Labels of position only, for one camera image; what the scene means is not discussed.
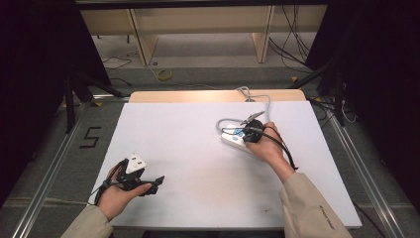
beige sleeve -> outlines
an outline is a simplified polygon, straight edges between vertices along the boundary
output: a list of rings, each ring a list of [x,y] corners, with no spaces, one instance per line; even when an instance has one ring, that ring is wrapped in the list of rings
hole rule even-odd
[[[352,237],[305,174],[295,173],[280,192],[286,237]]]
[[[112,226],[109,224],[105,214],[97,206],[86,206],[74,219],[61,237],[108,238],[112,233]]]

sleeve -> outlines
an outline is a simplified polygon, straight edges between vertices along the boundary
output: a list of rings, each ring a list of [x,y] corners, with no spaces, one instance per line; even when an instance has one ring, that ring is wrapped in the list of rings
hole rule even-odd
[[[305,174],[295,173],[288,178],[280,198],[286,237],[352,237]]]
[[[109,224],[108,218],[101,211],[101,209],[99,209],[97,206],[90,205],[86,206],[80,212],[80,214],[74,219],[64,234],[62,234],[61,238],[108,238],[111,235],[112,230],[113,228]]]

hand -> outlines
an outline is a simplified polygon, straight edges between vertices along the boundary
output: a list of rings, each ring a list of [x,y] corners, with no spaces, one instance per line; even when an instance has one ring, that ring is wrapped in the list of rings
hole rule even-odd
[[[112,179],[117,179],[118,170],[112,175]],[[151,188],[150,183],[140,185],[133,190],[124,191],[116,185],[108,187],[101,198],[99,198],[98,207],[101,209],[109,221],[121,214],[126,208],[127,204],[135,197],[145,193]]]
[[[264,127],[265,129],[263,132],[265,134],[268,134],[281,142],[281,138],[275,133],[277,127],[273,122],[267,122],[264,124]],[[260,158],[260,160],[268,163],[283,183],[294,174],[294,169],[284,158],[283,150],[272,139],[262,136],[257,143],[248,142],[247,148],[250,149],[255,156]]]

white board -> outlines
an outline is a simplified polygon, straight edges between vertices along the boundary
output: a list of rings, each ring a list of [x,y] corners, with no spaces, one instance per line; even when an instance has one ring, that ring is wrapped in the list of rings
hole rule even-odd
[[[244,120],[265,109],[262,102],[126,104],[93,189],[132,153],[148,163],[142,179],[165,180],[156,195],[135,198],[112,225],[281,229],[280,180],[253,155],[222,143],[216,129],[222,118]],[[362,226],[310,104],[271,102],[269,115],[298,171],[315,183],[345,226]]]

white device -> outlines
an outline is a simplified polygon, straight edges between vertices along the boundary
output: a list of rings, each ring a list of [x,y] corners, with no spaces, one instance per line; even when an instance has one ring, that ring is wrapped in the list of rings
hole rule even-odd
[[[148,164],[140,158],[140,156],[136,154],[132,154],[131,158],[129,159],[129,163],[127,164],[126,174],[131,174],[133,172],[139,171],[144,169]]]
[[[243,150],[248,153],[252,153],[247,146],[245,145],[244,139],[242,139],[245,134],[242,131],[242,128],[229,124],[224,129],[225,132],[222,133],[220,139],[228,145],[236,147],[240,150]]]

